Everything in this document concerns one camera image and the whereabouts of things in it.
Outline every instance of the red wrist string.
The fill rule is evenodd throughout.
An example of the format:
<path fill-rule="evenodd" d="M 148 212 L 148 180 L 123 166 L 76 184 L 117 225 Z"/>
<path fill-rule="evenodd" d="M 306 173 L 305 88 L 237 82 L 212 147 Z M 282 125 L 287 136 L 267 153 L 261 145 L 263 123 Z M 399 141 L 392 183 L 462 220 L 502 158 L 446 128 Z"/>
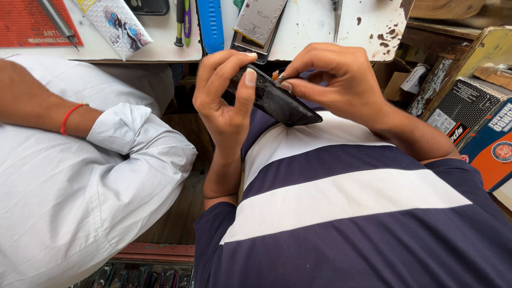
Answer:
<path fill-rule="evenodd" d="M 78 107 L 80 106 L 89 106 L 88 103 L 80 103 L 78 104 L 77 106 L 75 106 L 73 109 L 71 109 L 65 116 L 64 116 L 64 120 L 62 120 L 62 127 L 60 127 L 60 133 L 62 135 L 67 135 L 66 133 L 66 120 L 68 120 L 68 117 L 69 115 L 71 114 L 71 112 L 75 111 L 76 109 L 78 109 Z"/>

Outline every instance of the blue pry tool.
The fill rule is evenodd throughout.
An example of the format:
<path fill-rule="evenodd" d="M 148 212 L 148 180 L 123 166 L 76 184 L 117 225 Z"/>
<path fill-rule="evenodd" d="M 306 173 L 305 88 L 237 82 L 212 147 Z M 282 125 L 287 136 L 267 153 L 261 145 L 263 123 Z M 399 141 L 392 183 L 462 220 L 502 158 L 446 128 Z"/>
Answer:
<path fill-rule="evenodd" d="M 199 23 L 206 53 L 224 50 L 224 29 L 220 0 L 197 0 Z"/>

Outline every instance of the red anti-static mat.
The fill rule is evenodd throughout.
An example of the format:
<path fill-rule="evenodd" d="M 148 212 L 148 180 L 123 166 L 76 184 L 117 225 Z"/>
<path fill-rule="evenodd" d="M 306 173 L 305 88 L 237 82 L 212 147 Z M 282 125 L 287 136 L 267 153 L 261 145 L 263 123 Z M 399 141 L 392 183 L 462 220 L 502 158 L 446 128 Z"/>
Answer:
<path fill-rule="evenodd" d="M 75 32 L 75 41 L 83 46 L 62 0 L 53 4 Z M 0 47 L 73 46 L 62 37 L 36 0 L 0 0 Z"/>

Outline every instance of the white shirt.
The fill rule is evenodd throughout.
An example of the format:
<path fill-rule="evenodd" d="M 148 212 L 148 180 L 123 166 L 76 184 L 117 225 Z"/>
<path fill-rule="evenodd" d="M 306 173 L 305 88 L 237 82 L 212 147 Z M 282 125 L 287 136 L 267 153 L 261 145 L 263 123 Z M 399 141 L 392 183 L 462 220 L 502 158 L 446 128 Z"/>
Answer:
<path fill-rule="evenodd" d="M 174 93 L 167 65 L 121 66 L 114 77 L 116 68 L 54 57 L 7 60 L 105 110 L 87 139 L 0 124 L 0 287 L 65 288 L 163 215 L 197 152 L 156 116 Z"/>

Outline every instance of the striped t-shirt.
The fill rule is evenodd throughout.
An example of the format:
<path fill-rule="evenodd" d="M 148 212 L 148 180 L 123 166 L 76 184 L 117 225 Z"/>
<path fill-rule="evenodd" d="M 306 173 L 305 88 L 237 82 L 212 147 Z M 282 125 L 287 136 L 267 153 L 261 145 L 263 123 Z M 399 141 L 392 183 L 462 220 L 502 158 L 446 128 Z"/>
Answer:
<path fill-rule="evenodd" d="M 512 287 L 512 229 L 477 170 L 319 114 L 253 111 L 242 201 L 195 224 L 196 288 Z"/>

